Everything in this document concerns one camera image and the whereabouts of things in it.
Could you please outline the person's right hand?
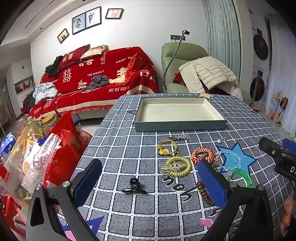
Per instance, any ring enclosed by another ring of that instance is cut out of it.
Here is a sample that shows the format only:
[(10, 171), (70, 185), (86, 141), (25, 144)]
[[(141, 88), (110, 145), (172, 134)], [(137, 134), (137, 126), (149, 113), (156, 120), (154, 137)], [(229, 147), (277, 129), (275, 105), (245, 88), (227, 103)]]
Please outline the person's right hand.
[(289, 227), (292, 218), (295, 218), (295, 202), (293, 196), (290, 196), (284, 202), (284, 214), (280, 221), (280, 231), (283, 236), (287, 233), (286, 228)]

